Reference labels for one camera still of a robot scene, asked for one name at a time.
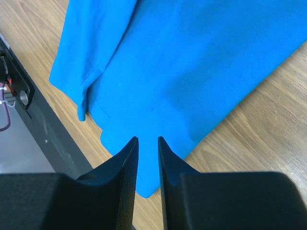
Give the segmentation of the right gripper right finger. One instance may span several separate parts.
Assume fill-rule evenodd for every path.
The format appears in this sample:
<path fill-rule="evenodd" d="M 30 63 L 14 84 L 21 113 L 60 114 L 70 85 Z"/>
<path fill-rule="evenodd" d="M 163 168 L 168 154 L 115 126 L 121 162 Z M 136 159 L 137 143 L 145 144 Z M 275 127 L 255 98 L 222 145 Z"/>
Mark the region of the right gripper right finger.
<path fill-rule="evenodd" d="M 201 173 L 158 138 L 166 230 L 304 230 L 307 209 L 280 172 Z"/>

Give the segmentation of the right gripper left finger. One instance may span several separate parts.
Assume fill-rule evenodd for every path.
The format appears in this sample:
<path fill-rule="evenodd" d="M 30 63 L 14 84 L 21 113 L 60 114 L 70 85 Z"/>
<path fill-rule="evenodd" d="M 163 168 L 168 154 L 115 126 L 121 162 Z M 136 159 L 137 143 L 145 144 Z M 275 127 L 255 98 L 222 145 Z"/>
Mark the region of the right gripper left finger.
<path fill-rule="evenodd" d="M 0 176 L 3 230 L 130 230 L 139 141 L 72 179 L 63 173 Z"/>

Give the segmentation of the blue t shirt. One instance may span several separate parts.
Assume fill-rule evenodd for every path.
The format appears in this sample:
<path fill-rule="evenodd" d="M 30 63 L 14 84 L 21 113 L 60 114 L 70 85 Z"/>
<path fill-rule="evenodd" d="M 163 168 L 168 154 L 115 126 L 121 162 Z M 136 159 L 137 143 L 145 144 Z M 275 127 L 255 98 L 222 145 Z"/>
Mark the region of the blue t shirt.
<path fill-rule="evenodd" d="M 306 39 L 304 0 L 71 0 L 49 80 L 111 154 L 138 137 L 148 198 L 158 137 L 187 157 Z"/>

